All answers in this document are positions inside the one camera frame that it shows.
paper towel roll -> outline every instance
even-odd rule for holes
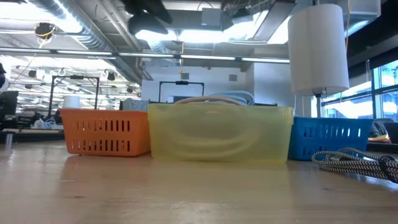
[[[62,108],[80,109],[80,97],[65,96]]]

wooden table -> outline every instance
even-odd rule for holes
[[[396,223],[398,185],[310,162],[247,165],[0,152],[0,223]]]

wall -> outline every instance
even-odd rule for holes
[[[250,69],[246,77],[246,91],[250,91]],[[290,65],[277,63],[254,64],[254,99],[256,103],[295,107],[297,116],[311,117],[311,96],[295,96],[290,83]]]
[[[246,91],[254,95],[254,64],[246,72]]]
[[[142,100],[159,100],[159,82],[181,80],[180,67],[149,67],[147,71],[152,75],[154,81],[144,80],[142,82]],[[212,68],[208,70],[202,67],[186,67],[183,68],[183,71],[190,74],[190,82],[205,83],[205,95],[221,91],[245,90],[245,73],[240,72],[239,68]],[[238,80],[230,82],[229,74],[238,75]],[[162,84],[160,101],[170,101],[171,96],[201,96],[201,85]]]

plastic basket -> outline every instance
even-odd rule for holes
[[[292,108],[214,103],[149,105],[155,159],[285,162]]]
[[[294,118],[289,159],[310,161],[319,151],[366,150],[372,119]]]
[[[68,152],[138,156],[150,151],[147,112],[60,110]]]

computer monitor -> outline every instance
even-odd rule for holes
[[[0,94],[0,115],[15,115],[18,91],[5,91]]]

